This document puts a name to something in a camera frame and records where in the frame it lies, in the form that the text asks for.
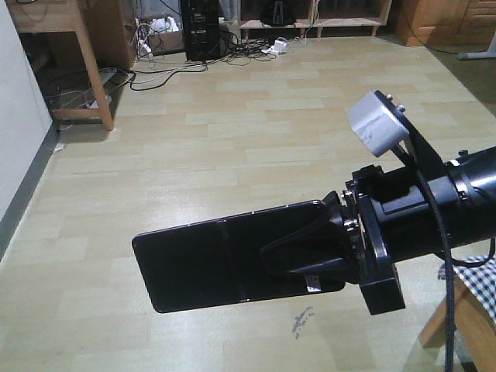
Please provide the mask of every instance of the wooden chair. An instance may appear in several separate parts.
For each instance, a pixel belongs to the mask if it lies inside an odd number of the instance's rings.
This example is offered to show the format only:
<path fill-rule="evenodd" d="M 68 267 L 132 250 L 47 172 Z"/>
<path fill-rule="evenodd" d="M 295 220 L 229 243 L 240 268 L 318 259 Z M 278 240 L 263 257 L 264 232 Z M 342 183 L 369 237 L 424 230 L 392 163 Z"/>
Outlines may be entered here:
<path fill-rule="evenodd" d="M 418 337 L 424 348 L 445 343 L 446 300 L 436 309 Z M 489 314 L 458 278 L 455 279 L 455 324 L 465 341 L 478 372 L 496 369 L 496 329 Z"/>

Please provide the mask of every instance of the wooden cabinet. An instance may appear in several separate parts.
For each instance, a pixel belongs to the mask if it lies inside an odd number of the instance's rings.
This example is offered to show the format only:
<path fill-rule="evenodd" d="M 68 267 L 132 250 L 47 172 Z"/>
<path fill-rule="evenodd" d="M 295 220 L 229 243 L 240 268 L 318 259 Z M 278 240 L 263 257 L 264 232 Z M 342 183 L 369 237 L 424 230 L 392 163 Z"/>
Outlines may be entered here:
<path fill-rule="evenodd" d="M 395 33 L 408 46 L 489 43 L 496 1 L 405 0 Z"/>
<path fill-rule="evenodd" d="M 250 29 L 270 29 L 272 27 L 260 21 L 260 12 L 267 5 L 267 0 L 239 0 L 239 28 L 248 38 Z M 294 25 L 285 28 L 316 28 L 320 36 L 326 27 L 372 26 L 375 35 L 379 26 L 386 24 L 391 0 L 306 0 L 290 1 L 297 19 Z"/>

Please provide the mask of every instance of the baseboard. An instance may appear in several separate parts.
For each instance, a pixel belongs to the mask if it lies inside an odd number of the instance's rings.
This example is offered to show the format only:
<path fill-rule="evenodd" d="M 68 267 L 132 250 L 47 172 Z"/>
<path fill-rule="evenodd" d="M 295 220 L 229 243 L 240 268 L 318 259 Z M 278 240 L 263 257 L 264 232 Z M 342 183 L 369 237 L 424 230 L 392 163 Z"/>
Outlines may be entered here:
<path fill-rule="evenodd" d="M 52 156 L 53 149 L 57 145 L 58 133 L 54 124 L 48 129 L 40 148 L 36 152 L 33 162 L 29 166 L 26 176 L 17 189 L 7 211 L 0 221 L 0 260 L 2 260 L 10 239 L 17 229 L 24 211 L 26 210 L 33 192 L 40 181 L 48 160 Z"/>

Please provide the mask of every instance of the sticker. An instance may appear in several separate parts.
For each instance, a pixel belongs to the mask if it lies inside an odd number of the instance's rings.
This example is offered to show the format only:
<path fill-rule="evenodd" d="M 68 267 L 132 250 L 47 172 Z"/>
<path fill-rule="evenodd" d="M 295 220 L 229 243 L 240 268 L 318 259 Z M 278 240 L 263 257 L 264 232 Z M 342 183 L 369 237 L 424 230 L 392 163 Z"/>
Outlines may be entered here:
<path fill-rule="evenodd" d="M 307 282 L 307 291 L 309 293 L 322 291 L 320 280 L 317 275 L 305 275 L 305 281 Z"/>

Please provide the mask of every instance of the white wall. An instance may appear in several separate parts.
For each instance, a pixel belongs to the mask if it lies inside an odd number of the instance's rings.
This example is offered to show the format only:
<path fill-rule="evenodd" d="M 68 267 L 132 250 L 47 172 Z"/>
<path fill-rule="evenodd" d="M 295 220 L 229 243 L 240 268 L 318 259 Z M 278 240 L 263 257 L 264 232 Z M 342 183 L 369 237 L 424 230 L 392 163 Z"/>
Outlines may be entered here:
<path fill-rule="evenodd" d="M 0 35 L 2 35 L 0 38 L 0 219 L 2 219 L 52 120 L 4 1 L 0 1 Z"/>

